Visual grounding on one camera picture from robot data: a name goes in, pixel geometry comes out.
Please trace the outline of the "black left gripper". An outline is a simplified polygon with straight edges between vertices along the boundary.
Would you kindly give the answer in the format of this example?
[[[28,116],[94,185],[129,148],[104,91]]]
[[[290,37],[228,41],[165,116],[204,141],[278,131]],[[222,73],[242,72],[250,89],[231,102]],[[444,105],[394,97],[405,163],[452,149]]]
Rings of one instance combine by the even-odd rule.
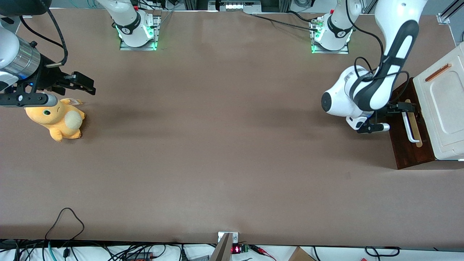
[[[386,104],[386,106],[374,112],[374,123],[381,123],[381,120],[390,117],[392,114],[396,113],[396,111],[415,112],[415,105],[413,103]]]

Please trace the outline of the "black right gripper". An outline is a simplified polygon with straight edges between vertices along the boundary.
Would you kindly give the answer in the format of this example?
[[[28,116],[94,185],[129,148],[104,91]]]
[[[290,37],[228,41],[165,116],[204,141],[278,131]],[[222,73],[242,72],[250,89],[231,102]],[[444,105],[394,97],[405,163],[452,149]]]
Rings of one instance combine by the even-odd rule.
[[[27,86],[31,86],[32,93],[38,90],[47,90],[64,96],[67,90],[80,90],[95,95],[96,89],[93,79],[78,71],[67,74],[58,67],[46,67],[47,64],[52,63],[51,59],[41,54],[38,69],[28,78],[16,83],[15,90],[22,88],[24,91]]]

